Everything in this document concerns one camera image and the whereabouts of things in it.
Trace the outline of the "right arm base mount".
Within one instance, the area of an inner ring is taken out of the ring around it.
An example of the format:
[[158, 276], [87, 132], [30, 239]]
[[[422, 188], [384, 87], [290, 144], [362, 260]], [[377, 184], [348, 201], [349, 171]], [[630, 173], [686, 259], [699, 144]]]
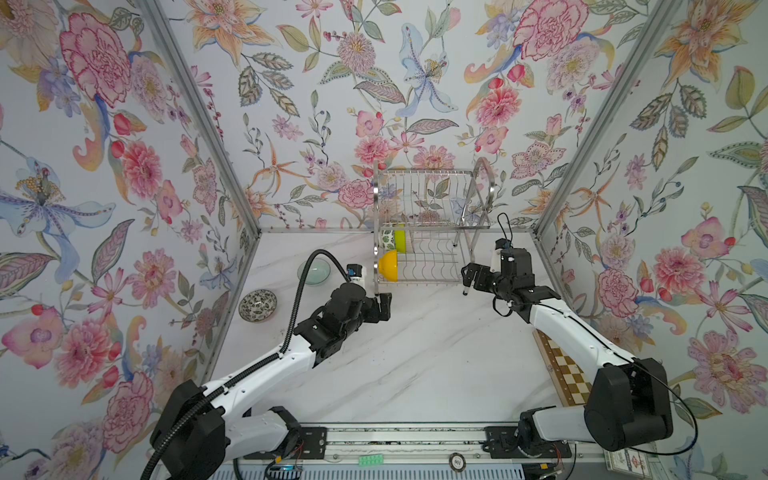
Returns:
[[484, 428], [484, 452], [492, 459], [569, 459], [573, 456], [564, 441], [546, 441], [526, 429], [522, 433], [514, 425]]

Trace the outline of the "yellow plastic bowl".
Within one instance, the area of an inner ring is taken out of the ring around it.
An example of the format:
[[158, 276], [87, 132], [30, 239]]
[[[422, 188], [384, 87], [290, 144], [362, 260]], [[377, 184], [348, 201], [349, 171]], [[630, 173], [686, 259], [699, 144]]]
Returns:
[[399, 280], [398, 252], [396, 250], [385, 253], [377, 263], [378, 273], [388, 282]]

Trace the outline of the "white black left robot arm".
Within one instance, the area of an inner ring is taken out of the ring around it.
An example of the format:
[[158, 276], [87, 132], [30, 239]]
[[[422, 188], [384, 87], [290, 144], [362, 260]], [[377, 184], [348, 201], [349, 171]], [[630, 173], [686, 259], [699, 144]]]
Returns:
[[388, 321], [391, 304], [389, 293], [370, 296], [363, 286], [346, 282], [306, 320], [295, 323], [282, 345], [202, 386], [183, 382], [150, 437], [153, 453], [142, 478], [152, 478], [163, 466], [172, 479], [208, 479], [231, 459], [257, 452], [291, 453], [298, 445], [300, 423], [280, 406], [256, 413], [256, 404], [339, 352], [363, 324]]

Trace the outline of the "silver wire dish rack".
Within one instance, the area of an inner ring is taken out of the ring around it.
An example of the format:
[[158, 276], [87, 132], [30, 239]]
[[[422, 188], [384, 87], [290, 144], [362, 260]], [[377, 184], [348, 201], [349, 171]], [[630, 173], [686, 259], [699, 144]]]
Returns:
[[[481, 157], [471, 169], [391, 169], [374, 176], [372, 206], [374, 287], [452, 285], [475, 260], [480, 234], [491, 226], [496, 175]], [[379, 233], [402, 229], [407, 252], [398, 253], [399, 280], [378, 273]]]

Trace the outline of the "lime green plastic bowl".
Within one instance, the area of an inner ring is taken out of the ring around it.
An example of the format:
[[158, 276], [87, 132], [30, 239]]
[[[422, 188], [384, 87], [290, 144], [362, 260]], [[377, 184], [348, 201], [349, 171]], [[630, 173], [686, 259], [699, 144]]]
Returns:
[[407, 235], [402, 229], [396, 229], [393, 234], [395, 250], [398, 253], [407, 252]]

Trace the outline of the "green leaf pattern bowl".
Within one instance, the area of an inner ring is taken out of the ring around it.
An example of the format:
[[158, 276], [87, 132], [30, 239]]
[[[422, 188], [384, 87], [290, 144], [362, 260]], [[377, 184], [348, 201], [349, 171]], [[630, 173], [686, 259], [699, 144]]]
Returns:
[[379, 233], [380, 250], [384, 253], [396, 249], [395, 231], [393, 229], [383, 229]]

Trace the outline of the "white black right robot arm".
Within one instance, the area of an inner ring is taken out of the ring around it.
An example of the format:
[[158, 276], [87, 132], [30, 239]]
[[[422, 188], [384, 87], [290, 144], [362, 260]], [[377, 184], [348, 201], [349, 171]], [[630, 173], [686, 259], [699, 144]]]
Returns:
[[613, 452], [672, 435], [671, 391], [664, 367], [610, 343], [551, 287], [537, 284], [527, 250], [497, 249], [493, 265], [469, 263], [461, 274], [466, 291], [492, 295], [494, 302], [507, 306], [509, 315], [554, 340], [591, 385], [582, 406], [523, 412], [515, 432], [519, 449], [533, 454], [550, 443], [575, 441]]

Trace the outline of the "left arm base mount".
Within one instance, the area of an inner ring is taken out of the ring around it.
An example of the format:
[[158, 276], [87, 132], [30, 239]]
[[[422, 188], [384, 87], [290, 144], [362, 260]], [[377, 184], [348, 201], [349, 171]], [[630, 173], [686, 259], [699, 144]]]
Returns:
[[245, 460], [272, 461], [322, 460], [325, 457], [328, 429], [326, 427], [301, 427], [289, 431], [286, 439], [272, 451], [247, 454]]

